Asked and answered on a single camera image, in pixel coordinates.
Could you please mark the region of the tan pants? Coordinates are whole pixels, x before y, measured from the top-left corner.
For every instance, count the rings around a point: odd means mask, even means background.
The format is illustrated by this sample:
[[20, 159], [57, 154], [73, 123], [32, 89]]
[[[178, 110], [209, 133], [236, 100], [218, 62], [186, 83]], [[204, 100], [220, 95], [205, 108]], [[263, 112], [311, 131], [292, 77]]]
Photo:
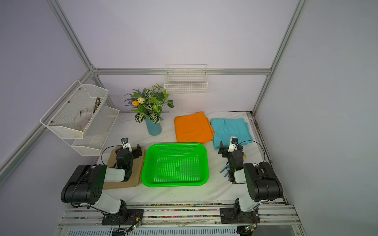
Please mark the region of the tan pants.
[[143, 155], [133, 162], [117, 162], [115, 151], [122, 146], [113, 146], [109, 160], [107, 162], [107, 169], [103, 189], [120, 189], [136, 187], [141, 181], [142, 169], [145, 159], [146, 151], [142, 148]]

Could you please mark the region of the teal pants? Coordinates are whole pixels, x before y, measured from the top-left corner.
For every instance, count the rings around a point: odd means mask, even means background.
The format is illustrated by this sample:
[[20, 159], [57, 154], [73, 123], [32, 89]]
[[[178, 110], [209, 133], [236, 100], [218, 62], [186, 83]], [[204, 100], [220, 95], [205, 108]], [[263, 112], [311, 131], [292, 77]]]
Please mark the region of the teal pants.
[[215, 150], [220, 147], [220, 142], [224, 145], [229, 144], [231, 137], [238, 138], [239, 142], [244, 144], [251, 143], [253, 140], [249, 125], [243, 118], [239, 119], [211, 119], [210, 125], [214, 131], [213, 146]]

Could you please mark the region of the teal yellow garden fork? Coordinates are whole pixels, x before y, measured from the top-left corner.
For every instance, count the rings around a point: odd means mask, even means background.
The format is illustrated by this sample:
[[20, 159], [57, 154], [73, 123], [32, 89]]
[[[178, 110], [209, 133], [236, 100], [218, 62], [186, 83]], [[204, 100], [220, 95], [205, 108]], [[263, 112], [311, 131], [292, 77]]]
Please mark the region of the teal yellow garden fork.
[[228, 164], [220, 171], [220, 174], [224, 174], [224, 177], [227, 178], [229, 175], [230, 167]]

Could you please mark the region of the artificial plant in teal vase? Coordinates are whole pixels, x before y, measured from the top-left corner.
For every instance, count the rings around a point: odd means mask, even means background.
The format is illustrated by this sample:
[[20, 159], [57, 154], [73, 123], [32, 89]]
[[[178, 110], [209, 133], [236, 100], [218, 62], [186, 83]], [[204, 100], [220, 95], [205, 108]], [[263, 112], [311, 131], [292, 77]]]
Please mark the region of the artificial plant in teal vase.
[[169, 94], [164, 87], [155, 84], [151, 88], [134, 89], [133, 93], [127, 93], [125, 96], [127, 97], [125, 99], [126, 106], [135, 112], [135, 121], [137, 123], [145, 122], [150, 135], [160, 135], [163, 106], [174, 108], [173, 101], [169, 99]]

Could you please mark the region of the white mesh two-tier shelf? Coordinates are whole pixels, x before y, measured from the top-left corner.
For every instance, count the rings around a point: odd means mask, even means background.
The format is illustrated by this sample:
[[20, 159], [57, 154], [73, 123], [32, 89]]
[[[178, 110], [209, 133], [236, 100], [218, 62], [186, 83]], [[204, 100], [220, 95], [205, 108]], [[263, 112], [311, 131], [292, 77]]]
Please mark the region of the white mesh two-tier shelf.
[[119, 115], [107, 102], [107, 89], [75, 81], [40, 123], [81, 156], [99, 156]]

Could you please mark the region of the green plastic basket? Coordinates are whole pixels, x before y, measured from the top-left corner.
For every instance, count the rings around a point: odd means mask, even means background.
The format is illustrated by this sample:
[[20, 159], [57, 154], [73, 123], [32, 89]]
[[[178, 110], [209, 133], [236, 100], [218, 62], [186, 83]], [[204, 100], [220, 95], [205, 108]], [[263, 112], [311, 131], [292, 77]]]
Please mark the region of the green plastic basket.
[[201, 186], [208, 179], [208, 153], [202, 144], [155, 144], [146, 152], [141, 180], [147, 187]]

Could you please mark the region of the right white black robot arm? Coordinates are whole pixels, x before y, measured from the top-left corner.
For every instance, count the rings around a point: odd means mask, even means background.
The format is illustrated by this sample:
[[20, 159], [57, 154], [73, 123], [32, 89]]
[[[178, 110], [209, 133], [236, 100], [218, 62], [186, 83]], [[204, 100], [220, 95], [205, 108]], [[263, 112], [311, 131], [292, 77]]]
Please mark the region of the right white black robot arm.
[[218, 153], [227, 159], [225, 177], [232, 184], [245, 184], [248, 192], [237, 198], [232, 208], [220, 209], [222, 224], [259, 223], [260, 205], [283, 197], [283, 187], [268, 162], [245, 163], [243, 146], [232, 137], [229, 146], [220, 142]]

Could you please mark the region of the orange pants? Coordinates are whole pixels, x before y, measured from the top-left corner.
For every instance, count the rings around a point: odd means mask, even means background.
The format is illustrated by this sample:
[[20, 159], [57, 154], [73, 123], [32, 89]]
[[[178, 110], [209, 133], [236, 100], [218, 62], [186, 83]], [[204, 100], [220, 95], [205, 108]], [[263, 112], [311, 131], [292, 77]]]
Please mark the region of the orange pants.
[[174, 119], [178, 143], [205, 144], [214, 139], [215, 132], [203, 112]]

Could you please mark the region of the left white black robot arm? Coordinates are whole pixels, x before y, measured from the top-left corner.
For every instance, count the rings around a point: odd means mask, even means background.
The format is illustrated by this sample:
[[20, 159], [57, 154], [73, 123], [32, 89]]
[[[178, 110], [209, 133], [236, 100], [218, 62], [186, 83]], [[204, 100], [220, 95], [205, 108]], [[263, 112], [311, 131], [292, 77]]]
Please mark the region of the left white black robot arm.
[[125, 201], [112, 197], [103, 191], [104, 183], [128, 182], [132, 177], [133, 161], [142, 156], [142, 148], [132, 148], [124, 143], [115, 150], [116, 163], [79, 165], [61, 192], [61, 201], [74, 208], [87, 207], [103, 213], [103, 225], [112, 223], [131, 224], [138, 222], [142, 211], [127, 209]]

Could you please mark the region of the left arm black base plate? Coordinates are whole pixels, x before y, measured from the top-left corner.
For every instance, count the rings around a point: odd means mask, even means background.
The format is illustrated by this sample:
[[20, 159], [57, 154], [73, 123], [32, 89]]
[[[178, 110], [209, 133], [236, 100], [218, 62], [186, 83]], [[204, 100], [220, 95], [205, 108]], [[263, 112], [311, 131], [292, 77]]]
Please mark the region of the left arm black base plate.
[[135, 225], [142, 221], [144, 210], [143, 209], [127, 209], [123, 213], [105, 214], [101, 224], [103, 226], [115, 225]]

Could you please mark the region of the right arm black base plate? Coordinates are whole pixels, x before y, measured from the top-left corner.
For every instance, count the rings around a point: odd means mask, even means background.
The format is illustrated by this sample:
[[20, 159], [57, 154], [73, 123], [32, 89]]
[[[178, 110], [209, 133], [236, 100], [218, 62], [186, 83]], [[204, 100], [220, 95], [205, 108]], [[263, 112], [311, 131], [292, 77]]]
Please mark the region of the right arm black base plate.
[[260, 216], [257, 211], [243, 212], [233, 208], [221, 208], [220, 220], [222, 224], [258, 224]]

